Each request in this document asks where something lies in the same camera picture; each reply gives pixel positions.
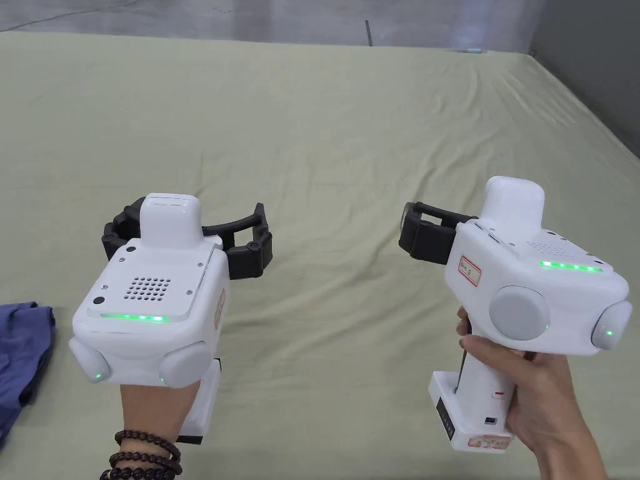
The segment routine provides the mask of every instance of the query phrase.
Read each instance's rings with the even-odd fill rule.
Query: device handle
[[[465,352],[455,395],[467,427],[504,430],[515,385]]]

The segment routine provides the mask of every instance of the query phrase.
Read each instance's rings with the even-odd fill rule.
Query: human hand
[[[460,346],[515,383],[507,427],[536,455],[542,478],[606,479],[573,391],[566,356],[537,353],[528,361],[523,352],[467,335],[469,319],[463,308],[458,317]]]

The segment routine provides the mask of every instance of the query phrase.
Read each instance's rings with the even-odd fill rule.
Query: ventilation holes
[[[544,253],[545,255],[558,255],[560,257],[573,257],[568,251],[564,248],[561,248],[556,245],[549,245],[548,243],[536,243],[536,242],[527,242],[527,244],[531,248],[535,248],[540,253]]]
[[[127,287],[126,300],[151,300],[161,301],[167,291],[171,278],[151,278],[150,276],[136,276]]]

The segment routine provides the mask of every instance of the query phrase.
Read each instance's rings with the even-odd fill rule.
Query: gray wall
[[[640,156],[640,0],[547,0],[531,49]]]

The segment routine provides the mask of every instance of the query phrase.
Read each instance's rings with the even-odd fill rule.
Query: blue cloth
[[[0,448],[35,398],[53,346],[56,319],[37,303],[0,305]]]

